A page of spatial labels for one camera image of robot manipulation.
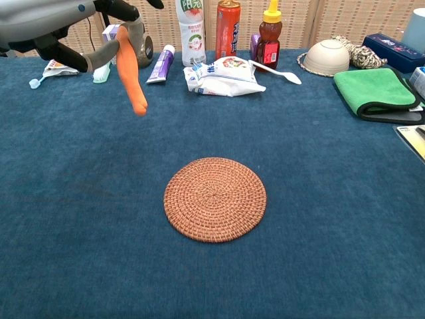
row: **orange carrot toy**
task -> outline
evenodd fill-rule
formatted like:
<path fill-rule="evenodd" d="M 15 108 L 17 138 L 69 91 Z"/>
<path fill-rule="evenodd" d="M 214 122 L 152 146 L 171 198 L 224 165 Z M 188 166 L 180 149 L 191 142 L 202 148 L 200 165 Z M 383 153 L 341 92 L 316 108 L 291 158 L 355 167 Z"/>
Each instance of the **orange carrot toy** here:
<path fill-rule="evenodd" d="M 129 41 L 128 31 L 124 26 L 118 28 L 117 36 L 120 49 L 117 52 L 117 69 L 127 95 L 139 116 L 146 115 L 147 101 L 139 83 L 139 68 L 134 49 Z"/>

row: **round rattan coaster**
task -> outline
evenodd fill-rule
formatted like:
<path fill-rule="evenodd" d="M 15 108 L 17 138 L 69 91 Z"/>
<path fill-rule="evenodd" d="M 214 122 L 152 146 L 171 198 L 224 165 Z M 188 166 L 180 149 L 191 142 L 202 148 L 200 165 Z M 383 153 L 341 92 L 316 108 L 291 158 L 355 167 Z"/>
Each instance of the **round rattan coaster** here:
<path fill-rule="evenodd" d="M 263 217 L 266 202 L 260 178 L 224 158 L 193 161 L 174 175 L 164 195 L 172 226 L 209 243 L 231 241 L 249 232 Z"/>

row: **wicker backdrop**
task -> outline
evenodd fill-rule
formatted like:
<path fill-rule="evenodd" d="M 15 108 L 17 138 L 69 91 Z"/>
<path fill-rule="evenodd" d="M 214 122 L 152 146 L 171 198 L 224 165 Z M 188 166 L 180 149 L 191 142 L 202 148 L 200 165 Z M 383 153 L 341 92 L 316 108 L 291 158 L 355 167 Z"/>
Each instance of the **wicker backdrop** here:
<path fill-rule="evenodd" d="M 179 23 L 174 0 L 163 0 L 165 9 L 155 10 L 146 0 L 127 0 L 135 5 L 151 35 L 155 51 L 172 44 L 181 50 Z M 250 35 L 258 32 L 262 12 L 269 0 L 240 0 L 242 13 L 238 49 L 248 49 Z M 218 0 L 204 0 L 207 48 L 215 48 L 216 10 Z M 411 12 L 425 7 L 425 0 L 280 0 L 283 29 L 282 48 L 310 47 L 331 35 L 345 35 L 355 43 L 362 43 L 365 35 L 382 32 L 400 40 Z M 119 23 L 111 18 L 111 23 Z M 95 47 L 102 44 L 99 19 L 90 17 Z M 93 51 L 89 24 L 83 20 L 69 30 L 61 42 L 78 52 Z"/>

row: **honey bottle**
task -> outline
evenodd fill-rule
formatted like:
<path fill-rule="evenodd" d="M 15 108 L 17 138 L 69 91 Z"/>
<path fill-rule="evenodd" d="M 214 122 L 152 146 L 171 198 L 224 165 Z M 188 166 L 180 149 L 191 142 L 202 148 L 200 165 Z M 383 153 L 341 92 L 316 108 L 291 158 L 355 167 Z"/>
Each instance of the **honey bottle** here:
<path fill-rule="evenodd" d="M 279 61 L 281 32 L 282 14 L 278 11 L 278 0 L 271 0 L 268 10 L 264 11 L 263 23 L 260 25 L 256 61 L 274 70 Z"/>

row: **yellow bottle cap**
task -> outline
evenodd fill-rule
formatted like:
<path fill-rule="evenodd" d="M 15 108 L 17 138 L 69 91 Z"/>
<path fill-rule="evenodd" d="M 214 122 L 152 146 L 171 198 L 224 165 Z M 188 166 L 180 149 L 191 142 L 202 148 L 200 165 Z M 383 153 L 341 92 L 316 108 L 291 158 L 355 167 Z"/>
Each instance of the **yellow bottle cap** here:
<path fill-rule="evenodd" d="M 279 23 L 282 21 L 282 13 L 278 11 L 278 0 L 271 0 L 268 10 L 264 11 L 264 22 Z"/>

